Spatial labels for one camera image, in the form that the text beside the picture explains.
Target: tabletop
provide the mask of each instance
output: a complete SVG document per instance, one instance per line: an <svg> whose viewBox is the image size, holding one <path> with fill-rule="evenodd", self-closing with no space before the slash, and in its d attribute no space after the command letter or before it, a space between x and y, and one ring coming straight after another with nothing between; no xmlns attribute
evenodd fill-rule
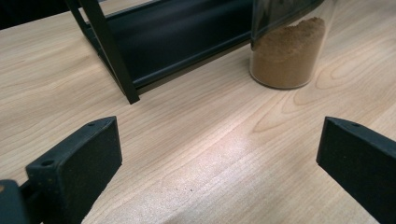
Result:
<svg viewBox="0 0 396 224"><path fill-rule="evenodd" d="M0 179L22 184L32 160L117 116L123 163L83 223L376 223L316 156L325 116L396 139L395 11L339 1L300 89L255 82L245 45L133 105L71 13L0 31Z"/></svg>

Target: transparent container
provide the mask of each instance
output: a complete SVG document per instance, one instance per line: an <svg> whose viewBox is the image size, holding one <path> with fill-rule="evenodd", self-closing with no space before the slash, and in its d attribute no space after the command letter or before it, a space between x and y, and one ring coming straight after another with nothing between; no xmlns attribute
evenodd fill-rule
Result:
<svg viewBox="0 0 396 224"><path fill-rule="evenodd" d="M307 84L337 0L254 0L251 30L250 74L276 89Z"/></svg>

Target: cocoa powder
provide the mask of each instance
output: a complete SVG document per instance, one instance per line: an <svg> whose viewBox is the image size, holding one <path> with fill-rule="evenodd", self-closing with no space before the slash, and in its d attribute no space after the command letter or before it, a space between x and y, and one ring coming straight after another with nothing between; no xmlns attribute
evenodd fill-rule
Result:
<svg viewBox="0 0 396 224"><path fill-rule="evenodd" d="M279 89L309 82L325 34L324 20L311 18L262 36L252 48L250 72L260 83Z"/></svg>

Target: wood grain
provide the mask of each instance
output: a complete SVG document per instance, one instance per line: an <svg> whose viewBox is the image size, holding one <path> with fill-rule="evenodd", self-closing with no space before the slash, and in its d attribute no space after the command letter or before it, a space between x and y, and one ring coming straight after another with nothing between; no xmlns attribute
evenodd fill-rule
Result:
<svg viewBox="0 0 396 224"><path fill-rule="evenodd" d="M0 178L21 184L30 161L115 115L123 165L84 223L375 223L315 159L325 116L396 139L395 11L339 1L299 90L253 81L244 46L133 105L71 14L1 31Z"/></svg>

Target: black rack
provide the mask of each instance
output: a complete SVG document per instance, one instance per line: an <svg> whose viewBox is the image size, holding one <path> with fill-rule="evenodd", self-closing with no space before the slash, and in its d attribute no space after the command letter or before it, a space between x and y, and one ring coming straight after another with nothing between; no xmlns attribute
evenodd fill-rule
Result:
<svg viewBox="0 0 396 224"><path fill-rule="evenodd" d="M131 104L137 90L250 38L252 0L152 1L108 16L97 0L65 1Z"/></svg>

